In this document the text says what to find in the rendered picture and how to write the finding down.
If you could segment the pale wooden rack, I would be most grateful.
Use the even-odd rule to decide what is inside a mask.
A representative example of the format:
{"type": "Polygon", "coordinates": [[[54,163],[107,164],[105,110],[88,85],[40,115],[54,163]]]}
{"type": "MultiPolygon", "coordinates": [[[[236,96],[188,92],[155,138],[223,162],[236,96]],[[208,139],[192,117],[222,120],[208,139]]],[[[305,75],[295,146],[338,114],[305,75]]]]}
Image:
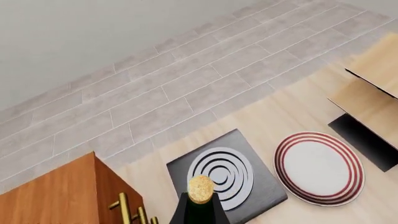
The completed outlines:
{"type": "Polygon", "coordinates": [[[343,80],[328,97],[345,112],[331,127],[380,170],[398,166],[398,100],[340,67],[327,74],[343,80]]]}

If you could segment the wooden cabinet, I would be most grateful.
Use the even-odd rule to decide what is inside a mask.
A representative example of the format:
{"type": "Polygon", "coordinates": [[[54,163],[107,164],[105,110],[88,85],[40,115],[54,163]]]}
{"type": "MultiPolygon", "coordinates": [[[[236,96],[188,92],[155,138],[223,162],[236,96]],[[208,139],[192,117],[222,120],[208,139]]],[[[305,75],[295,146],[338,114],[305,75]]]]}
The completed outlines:
{"type": "Polygon", "coordinates": [[[142,196],[93,152],[0,195],[0,224],[122,224],[109,206],[125,193],[132,215],[142,196]]]}

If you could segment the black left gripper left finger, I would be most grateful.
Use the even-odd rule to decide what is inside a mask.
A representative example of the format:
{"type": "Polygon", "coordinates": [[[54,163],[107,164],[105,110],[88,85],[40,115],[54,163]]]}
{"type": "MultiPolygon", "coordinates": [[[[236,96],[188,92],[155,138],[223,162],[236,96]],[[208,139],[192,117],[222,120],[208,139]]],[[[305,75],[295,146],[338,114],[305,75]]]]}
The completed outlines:
{"type": "Polygon", "coordinates": [[[185,224],[185,214],[188,205],[188,193],[183,192],[169,224],[185,224]]]}

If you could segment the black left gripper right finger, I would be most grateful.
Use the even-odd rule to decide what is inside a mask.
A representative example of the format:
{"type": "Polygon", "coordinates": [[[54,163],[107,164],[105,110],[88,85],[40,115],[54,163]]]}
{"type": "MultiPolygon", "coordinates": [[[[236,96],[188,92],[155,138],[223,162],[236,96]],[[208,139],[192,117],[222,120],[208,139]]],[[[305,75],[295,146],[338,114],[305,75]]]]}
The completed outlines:
{"type": "Polygon", "coordinates": [[[230,224],[228,217],[223,210],[218,194],[213,194],[212,205],[214,216],[213,224],[230,224]]]}

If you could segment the white plate with red rings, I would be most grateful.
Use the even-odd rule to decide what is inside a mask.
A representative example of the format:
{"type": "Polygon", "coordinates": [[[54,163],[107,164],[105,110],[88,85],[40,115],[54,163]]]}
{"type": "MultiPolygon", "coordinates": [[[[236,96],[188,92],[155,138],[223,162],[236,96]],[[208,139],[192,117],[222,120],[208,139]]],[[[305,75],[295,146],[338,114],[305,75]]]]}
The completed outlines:
{"type": "Polygon", "coordinates": [[[282,185],[302,201],[339,207],[358,198],[364,166],[343,141],[321,132],[297,132],[276,147],[274,170],[282,185]]]}

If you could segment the flat black stove plate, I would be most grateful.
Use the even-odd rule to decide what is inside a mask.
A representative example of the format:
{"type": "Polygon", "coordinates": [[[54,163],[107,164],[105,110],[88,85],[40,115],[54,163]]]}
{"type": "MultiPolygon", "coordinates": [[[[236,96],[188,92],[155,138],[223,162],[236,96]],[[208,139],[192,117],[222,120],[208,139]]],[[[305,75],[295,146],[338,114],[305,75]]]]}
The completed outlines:
{"type": "Polygon", "coordinates": [[[237,129],[176,158],[167,169],[178,194],[187,190],[193,177],[211,178],[230,224],[245,224],[288,199],[237,129]]]}

